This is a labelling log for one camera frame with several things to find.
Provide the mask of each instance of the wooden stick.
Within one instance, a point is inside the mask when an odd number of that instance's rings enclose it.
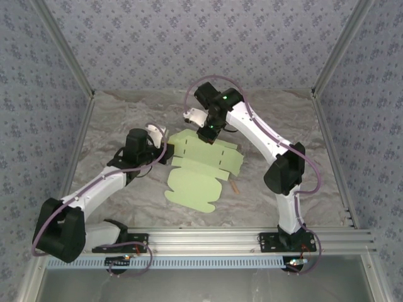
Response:
[[[237,187],[235,181],[233,181],[232,179],[230,179],[230,180],[229,180],[229,183],[231,184],[232,189],[234,190],[235,194],[239,194],[239,190],[238,190],[238,187]]]

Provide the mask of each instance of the patterned wallpaper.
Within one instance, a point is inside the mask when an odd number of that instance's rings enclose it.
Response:
[[[403,2],[375,2],[321,96],[363,228],[403,301]]]
[[[87,102],[29,0],[1,0],[0,12],[0,301],[10,302]]]
[[[47,0],[94,89],[312,87],[357,0]]]

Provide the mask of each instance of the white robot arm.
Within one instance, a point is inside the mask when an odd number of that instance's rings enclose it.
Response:
[[[162,130],[167,135],[166,129],[162,128]],[[140,174],[140,171],[127,172],[128,169],[150,164],[159,156],[162,156],[159,162],[166,164],[167,160],[173,156],[174,146],[167,144],[165,154],[161,155],[163,150],[161,140],[162,133],[152,125],[147,126],[147,131],[130,130],[125,146],[119,149],[92,181],[61,200],[54,198],[46,200],[38,217],[33,241],[53,212],[72,199],[73,202],[50,221],[36,247],[69,263],[75,260],[83,250],[118,243],[122,232],[127,231],[126,226],[113,220],[87,225],[86,220],[99,205]]]
[[[304,173],[304,161],[286,148],[278,145],[265,135],[250,119],[242,95],[233,88],[223,93],[218,92],[209,82],[201,85],[195,92],[195,97],[200,104],[208,110],[206,112],[192,108],[184,114],[187,122],[196,123],[199,126],[198,136],[207,143],[214,140],[225,125],[238,129],[253,145],[258,148],[266,159],[269,170],[264,176],[266,185],[275,193],[280,220],[279,232],[289,236],[300,231],[299,216],[295,211],[295,197],[299,207],[299,194],[302,174]],[[292,145],[269,127],[255,112],[253,116],[259,121],[266,131],[270,132],[280,142],[290,145],[298,151],[305,153],[302,144]]]

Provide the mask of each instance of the metal base plate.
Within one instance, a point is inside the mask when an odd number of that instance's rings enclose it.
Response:
[[[305,232],[294,243],[292,249],[285,247],[279,238],[278,232],[259,234],[260,251],[262,253],[279,252],[307,252],[302,246],[306,246],[310,252],[316,252],[315,238],[313,234]]]

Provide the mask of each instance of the marble surface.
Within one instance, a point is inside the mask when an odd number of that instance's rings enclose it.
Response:
[[[142,128],[153,121],[168,127],[171,134],[196,128],[183,122],[183,91],[105,91],[95,94],[95,106],[82,147],[72,190],[96,176],[113,154],[123,146],[131,128]],[[302,215],[307,225],[347,225],[344,206],[334,179],[322,133],[312,101],[298,92],[252,90],[248,92],[254,110],[280,135],[291,142],[302,142],[319,166],[323,178],[321,190],[302,196]],[[192,96],[189,105],[199,108]],[[237,195],[229,182],[223,185],[216,210],[204,214],[169,202],[164,191],[170,165],[156,165],[144,178],[136,179],[115,193],[89,217],[88,222],[105,218],[128,226],[172,227],[275,227],[278,212],[274,194],[263,182],[267,164],[258,150],[240,133],[222,132],[220,139],[238,144],[244,163],[238,177],[231,176],[240,191]],[[316,185],[313,170],[305,170],[303,189]]]

